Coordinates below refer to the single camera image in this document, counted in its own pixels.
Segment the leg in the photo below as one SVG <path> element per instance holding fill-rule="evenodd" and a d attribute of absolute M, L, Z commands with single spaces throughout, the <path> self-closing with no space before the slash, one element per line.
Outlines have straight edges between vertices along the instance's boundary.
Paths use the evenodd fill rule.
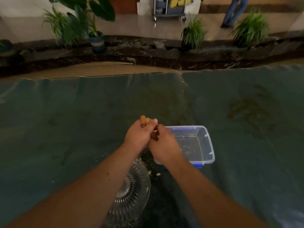
<path fill-rule="evenodd" d="M 233 12 L 235 10 L 235 7 L 237 7 L 237 5 L 238 5 L 238 2 L 239 2 L 239 0 L 232 0 L 231 4 L 227 10 L 227 13 L 224 17 L 223 24 L 227 24 L 227 22 L 230 20 L 230 18 L 233 15 Z"/>
<path fill-rule="evenodd" d="M 240 0 L 240 7 L 239 9 L 235 12 L 232 18 L 230 18 L 227 22 L 227 25 L 234 25 L 235 21 L 238 19 L 238 17 L 245 11 L 249 0 Z"/>

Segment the clear plastic container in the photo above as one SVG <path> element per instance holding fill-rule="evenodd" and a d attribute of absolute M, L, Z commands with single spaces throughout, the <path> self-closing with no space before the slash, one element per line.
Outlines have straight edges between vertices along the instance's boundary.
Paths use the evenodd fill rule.
<path fill-rule="evenodd" d="M 204 126 L 166 126 L 172 131 L 181 152 L 189 162 L 199 168 L 215 160 L 208 130 Z"/>

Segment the large leafy plant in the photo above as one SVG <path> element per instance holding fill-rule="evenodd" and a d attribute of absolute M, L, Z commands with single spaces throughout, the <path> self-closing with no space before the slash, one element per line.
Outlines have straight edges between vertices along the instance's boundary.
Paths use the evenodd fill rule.
<path fill-rule="evenodd" d="M 269 25 L 265 20 L 265 14 L 256 13 L 253 9 L 230 34 L 234 35 L 234 45 L 246 47 L 261 41 L 267 36 L 268 31 Z"/>
<path fill-rule="evenodd" d="M 197 48 L 204 40 L 206 33 L 207 31 L 202 29 L 201 20 L 198 20 L 196 17 L 194 20 L 191 19 L 188 27 L 184 28 L 181 33 L 184 46 L 190 47 L 191 49 Z"/>
<path fill-rule="evenodd" d="M 54 6 L 52 6 L 53 13 L 46 11 L 44 14 L 44 22 L 47 22 L 50 25 L 51 32 L 55 39 L 63 38 L 63 30 L 66 25 L 69 24 L 68 16 L 58 12 Z M 70 41 L 65 41 L 67 45 L 72 45 L 77 42 L 77 39 Z"/>
<path fill-rule="evenodd" d="M 95 24 L 95 16 L 106 21 L 115 21 L 115 13 L 113 6 L 109 0 L 89 0 L 89 6 L 93 12 L 93 17 L 88 12 L 87 0 L 57 0 L 64 6 L 75 11 L 76 16 L 67 13 L 68 22 L 63 29 L 63 39 L 71 41 L 77 37 L 88 38 L 89 31 L 92 31 L 95 37 L 98 37 L 98 32 Z"/>

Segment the blue woven pot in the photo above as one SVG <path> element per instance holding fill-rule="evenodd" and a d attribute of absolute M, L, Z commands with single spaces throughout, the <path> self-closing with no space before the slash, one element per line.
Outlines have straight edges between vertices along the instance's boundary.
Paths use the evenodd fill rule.
<path fill-rule="evenodd" d="M 103 34 L 100 31 L 97 31 L 99 37 L 95 37 L 93 32 L 89 33 L 89 41 L 92 45 L 94 53 L 103 53 L 107 49 L 104 45 Z"/>

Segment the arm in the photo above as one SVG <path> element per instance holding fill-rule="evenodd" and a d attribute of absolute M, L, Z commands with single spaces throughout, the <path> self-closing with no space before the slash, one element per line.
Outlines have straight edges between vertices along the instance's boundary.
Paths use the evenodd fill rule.
<path fill-rule="evenodd" d="M 157 120 L 141 128 L 137 120 L 125 142 L 96 168 L 73 184 L 38 203 L 11 227 L 100 227 L 131 165 L 150 140 Z"/>
<path fill-rule="evenodd" d="M 159 140 L 150 140 L 153 156 L 166 166 L 189 200 L 201 225 L 206 228 L 267 228 L 247 209 L 227 197 L 180 152 L 171 131 L 158 125 Z"/>

